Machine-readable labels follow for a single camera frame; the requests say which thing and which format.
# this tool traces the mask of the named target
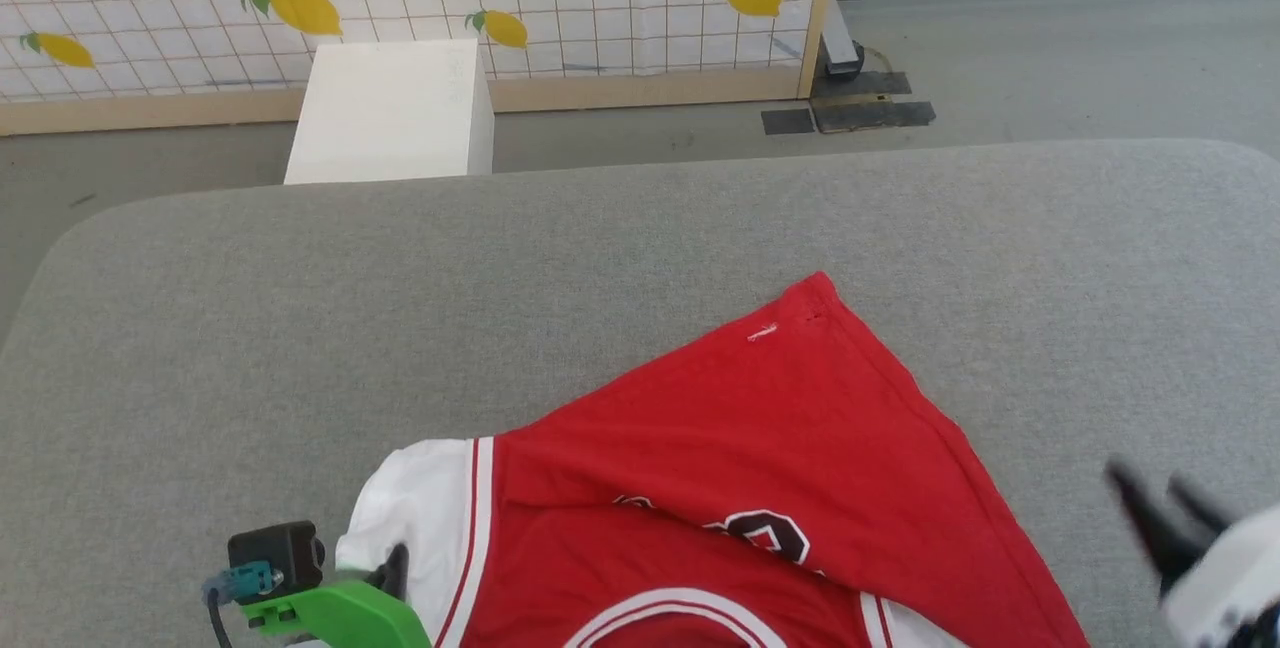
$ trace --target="basketball jersey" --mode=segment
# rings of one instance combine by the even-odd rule
[[[823,274],[532,425],[396,451],[335,560],[397,543],[434,645],[1087,645]]]

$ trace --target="white box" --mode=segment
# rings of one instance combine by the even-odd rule
[[[475,38],[317,47],[284,183],[493,172]]]

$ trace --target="wooden baseboard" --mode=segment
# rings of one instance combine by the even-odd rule
[[[494,111],[794,100],[800,68],[490,79]],[[0,136],[297,120],[302,88],[0,105]]]

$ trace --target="white jersey trim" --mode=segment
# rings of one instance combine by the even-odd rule
[[[404,543],[406,599],[431,643],[453,647],[475,607],[492,522],[493,438],[421,441],[366,480],[334,563],[374,570]]]
[[[457,610],[452,622],[447,622],[438,639],[436,648],[453,648],[462,643],[471,610],[476,604],[480,579],[484,578],[485,560],[489,557],[489,537],[493,524],[493,438],[476,438],[472,502],[475,522],[471,526],[471,555],[463,569],[462,584],[457,598]]]
[[[965,648],[950,633],[901,603],[870,593],[860,593],[858,598],[872,648]]]
[[[564,645],[589,648],[604,635],[662,613],[701,616],[733,631],[754,648],[782,648],[782,638],[741,603],[696,588],[659,588],[613,603],[579,629]]]

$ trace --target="gray fabric surface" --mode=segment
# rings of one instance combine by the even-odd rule
[[[0,353],[0,645],[210,645],[232,533],[310,517],[332,546],[393,448],[525,424],[819,269],[968,433],[1092,640],[1167,644],[1102,464],[1280,499],[1277,204],[1261,152],[1152,141],[108,211]]]

